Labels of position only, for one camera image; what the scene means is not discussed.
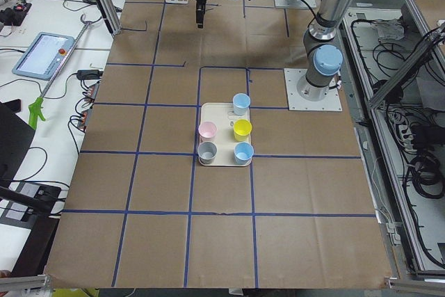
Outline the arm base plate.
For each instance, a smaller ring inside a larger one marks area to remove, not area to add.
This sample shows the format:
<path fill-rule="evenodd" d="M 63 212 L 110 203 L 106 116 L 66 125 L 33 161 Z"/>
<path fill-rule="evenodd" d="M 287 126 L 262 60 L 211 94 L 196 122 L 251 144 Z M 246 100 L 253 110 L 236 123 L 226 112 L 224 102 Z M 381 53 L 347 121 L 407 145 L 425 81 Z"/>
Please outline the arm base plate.
<path fill-rule="evenodd" d="M 304 0 L 312 9 L 317 7 L 316 0 Z M 301 0 L 274 0 L 276 8 L 296 8 L 308 10 L 309 8 Z"/>
<path fill-rule="evenodd" d="M 306 69 L 284 68 L 286 94 L 290 111 L 342 112 L 339 89 L 334 79 L 324 88 L 313 87 Z"/>

